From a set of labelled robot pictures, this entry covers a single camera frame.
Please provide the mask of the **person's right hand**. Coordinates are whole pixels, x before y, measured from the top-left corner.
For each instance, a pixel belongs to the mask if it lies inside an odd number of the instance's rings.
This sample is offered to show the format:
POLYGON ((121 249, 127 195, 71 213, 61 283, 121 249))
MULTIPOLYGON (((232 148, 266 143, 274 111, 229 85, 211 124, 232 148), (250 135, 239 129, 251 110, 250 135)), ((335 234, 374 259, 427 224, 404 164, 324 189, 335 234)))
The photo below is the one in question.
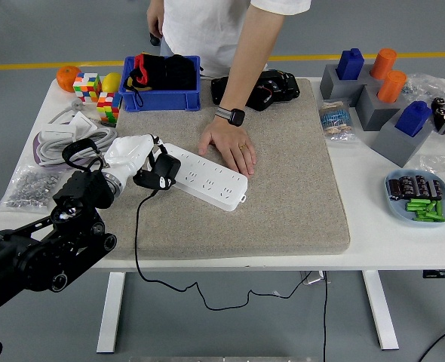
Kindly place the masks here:
POLYGON ((158 39, 162 39, 162 26, 164 23, 164 1, 151 0, 146 12, 149 33, 158 39))

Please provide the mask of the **person's left hand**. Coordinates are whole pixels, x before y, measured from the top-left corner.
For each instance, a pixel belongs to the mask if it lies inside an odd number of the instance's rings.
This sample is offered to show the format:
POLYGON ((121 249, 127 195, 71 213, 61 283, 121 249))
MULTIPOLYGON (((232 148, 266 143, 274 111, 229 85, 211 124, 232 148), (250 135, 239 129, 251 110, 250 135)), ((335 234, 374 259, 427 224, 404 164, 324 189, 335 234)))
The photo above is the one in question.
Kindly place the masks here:
POLYGON ((198 154, 205 155, 209 145, 216 147, 229 169, 246 177, 254 175, 256 150, 243 127, 230 125, 224 118, 215 116, 201 134, 198 154))

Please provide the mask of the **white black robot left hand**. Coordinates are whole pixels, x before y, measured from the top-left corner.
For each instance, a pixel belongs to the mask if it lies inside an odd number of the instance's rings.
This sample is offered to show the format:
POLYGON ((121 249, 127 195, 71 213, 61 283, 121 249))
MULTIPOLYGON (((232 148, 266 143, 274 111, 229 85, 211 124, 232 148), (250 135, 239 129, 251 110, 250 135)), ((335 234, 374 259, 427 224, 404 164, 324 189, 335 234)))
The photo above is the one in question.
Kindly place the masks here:
POLYGON ((176 183, 180 161, 168 154, 160 140, 151 134, 120 137, 105 154, 108 167, 103 175, 114 196, 119 196, 127 181, 146 189, 168 190, 176 183))

